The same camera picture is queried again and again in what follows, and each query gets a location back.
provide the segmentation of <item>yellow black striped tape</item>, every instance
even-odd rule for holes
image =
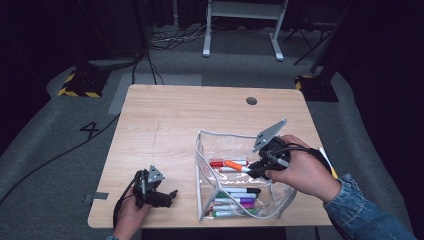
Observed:
[[[75,81],[75,71],[73,70],[71,74],[66,78],[65,83],[62,88],[59,90],[59,96],[66,95],[71,97],[101,97],[101,92],[96,91],[84,91],[84,90],[70,90],[69,86],[73,83],[72,80]]]
[[[299,75],[294,78],[294,84],[297,90],[302,91],[302,83],[300,82],[301,79],[305,78],[314,78],[314,76],[309,75]]]

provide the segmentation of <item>wooden table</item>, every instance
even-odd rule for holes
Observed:
[[[256,105],[246,102],[248,97]],[[170,208],[154,208],[144,228],[331,225],[322,202],[298,193],[281,219],[198,220],[195,140],[199,130],[255,136],[288,120],[279,135],[293,134],[312,147],[321,141],[298,90],[132,85],[109,150],[88,218],[93,228],[112,228],[113,208],[138,170],[154,165],[165,179],[158,191],[178,189]]]

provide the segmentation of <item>clear plastic container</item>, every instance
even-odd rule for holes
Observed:
[[[199,220],[234,217],[266,219],[280,218],[296,196],[296,190],[284,183],[272,183],[263,178],[253,179],[243,172],[220,172],[210,161],[259,161],[252,146],[256,136],[199,131],[196,140],[196,181]],[[252,204],[232,195],[227,188],[260,189]]]

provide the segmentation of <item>round hole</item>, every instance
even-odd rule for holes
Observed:
[[[248,97],[246,98],[246,102],[249,105],[256,105],[258,103],[258,100],[256,100],[256,98],[254,97]]]

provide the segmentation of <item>metal bracket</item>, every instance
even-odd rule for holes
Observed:
[[[273,126],[263,130],[256,137],[255,145],[253,145],[252,151],[257,152],[259,149],[267,145],[273,137],[286,125],[287,119],[283,118],[280,122],[274,124]]]
[[[163,179],[165,179],[163,174],[161,172],[159,172],[159,170],[157,168],[155,168],[153,165],[150,165],[149,176],[147,177],[147,182],[153,183],[153,182],[162,181]]]
[[[95,192],[94,194],[86,194],[84,202],[93,202],[95,199],[107,200],[109,193]]]

